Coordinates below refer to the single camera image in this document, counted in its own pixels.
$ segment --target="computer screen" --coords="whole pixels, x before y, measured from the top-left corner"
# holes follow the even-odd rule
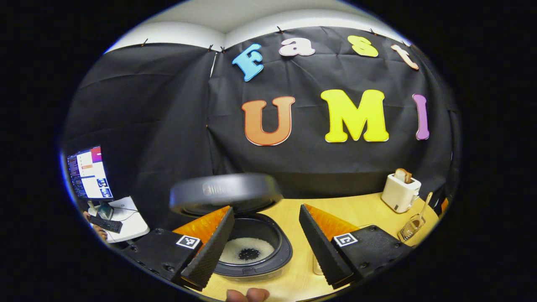
[[[104,172],[101,147],[95,146],[67,157],[67,167],[78,198],[113,200]]]

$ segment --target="toast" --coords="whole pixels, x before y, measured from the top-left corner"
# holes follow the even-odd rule
[[[399,179],[400,181],[406,183],[406,184],[409,184],[412,182],[412,173],[408,173],[405,169],[403,168],[398,168],[397,170],[395,170],[395,178]]]

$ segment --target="keyboard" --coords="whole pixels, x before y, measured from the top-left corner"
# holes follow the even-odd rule
[[[90,222],[94,225],[100,226],[107,231],[118,234],[121,231],[121,227],[123,226],[123,222],[121,221],[105,220],[97,216],[90,216]]]

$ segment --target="white toaster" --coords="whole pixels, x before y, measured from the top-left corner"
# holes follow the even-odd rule
[[[422,183],[410,178],[411,183],[405,184],[395,178],[395,174],[388,175],[381,199],[397,213],[404,213],[412,207],[414,200],[419,197],[419,188]]]

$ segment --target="glass cup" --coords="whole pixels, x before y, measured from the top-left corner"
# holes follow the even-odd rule
[[[425,224],[425,218],[422,216],[422,220],[419,221],[419,214],[410,217],[410,220],[404,225],[404,227],[397,233],[399,240],[409,240],[419,229]]]

